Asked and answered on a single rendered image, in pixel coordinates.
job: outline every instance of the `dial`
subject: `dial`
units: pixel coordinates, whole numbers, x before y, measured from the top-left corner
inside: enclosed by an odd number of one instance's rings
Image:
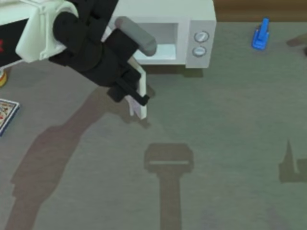
[[[205,31],[198,32],[194,35],[194,40],[198,43],[203,43],[209,39],[209,34]]]
[[[200,58],[206,54],[207,50],[205,47],[200,46],[193,49],[193,55]]]

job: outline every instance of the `white microwave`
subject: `white microwave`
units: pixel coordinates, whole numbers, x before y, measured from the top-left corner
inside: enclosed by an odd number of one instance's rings
[[[127,16],[155,37],[152,57],[134,54],[141,65],[209,67],[216,17],[213,0],[120,0],[109,26]]]

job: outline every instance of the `tabletop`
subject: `tabletop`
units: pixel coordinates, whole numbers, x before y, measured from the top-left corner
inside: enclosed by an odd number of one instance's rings
[[[0,230],[305,230],[307,23],[219,23],[209,69],[148,67],[148,119],[69,68],[19,64]]]

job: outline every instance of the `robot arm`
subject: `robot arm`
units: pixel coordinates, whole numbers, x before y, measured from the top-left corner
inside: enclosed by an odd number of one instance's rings
[[[20,0],[0,7],[0,69],[21,61],[49,61],[69,66],[99,86],[116,102],[137,93],[140,73],[128,60],[139,49],[151,56],[156,42],[126,17],[102,42],[118,0]]]

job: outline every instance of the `red star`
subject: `red star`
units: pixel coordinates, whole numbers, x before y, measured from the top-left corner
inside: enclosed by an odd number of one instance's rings
[[[3,45],[3,40],[0,40],[0,52],[4,51],[4,49],[2,48],[2,45]]]

